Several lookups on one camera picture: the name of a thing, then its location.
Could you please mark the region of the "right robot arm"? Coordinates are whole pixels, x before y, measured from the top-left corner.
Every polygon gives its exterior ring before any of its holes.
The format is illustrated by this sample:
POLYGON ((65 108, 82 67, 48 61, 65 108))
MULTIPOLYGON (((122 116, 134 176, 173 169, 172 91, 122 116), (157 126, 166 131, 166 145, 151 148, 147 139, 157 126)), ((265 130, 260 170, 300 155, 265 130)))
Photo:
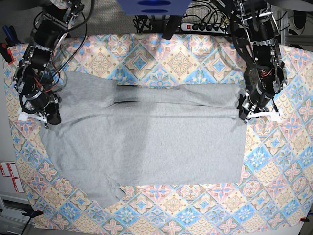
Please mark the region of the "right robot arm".
POLYGON ((61 41, 74 28, 84 5, 79 0, 41 1, 42 12, 35 18, 31 41, 13 76, 21 110, 41 121, 45 128, 61 123, 54 89, 60 72, 53 62, 61 41))

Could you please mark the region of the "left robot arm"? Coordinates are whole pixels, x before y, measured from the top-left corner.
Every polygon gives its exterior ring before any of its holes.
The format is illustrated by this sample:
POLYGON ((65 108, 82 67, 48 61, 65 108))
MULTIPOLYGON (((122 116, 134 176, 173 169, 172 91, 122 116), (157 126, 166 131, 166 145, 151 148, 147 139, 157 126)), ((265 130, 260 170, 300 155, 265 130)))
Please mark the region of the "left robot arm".
POLYGON ((248 82, 239 98, 240 119, 244 123, 261 116, 279 119, 276 105, 273 111, 266 107, 288 82, 270 4, 264 0, 235 0, 229 26, 233 45, 248 69, 248 82))

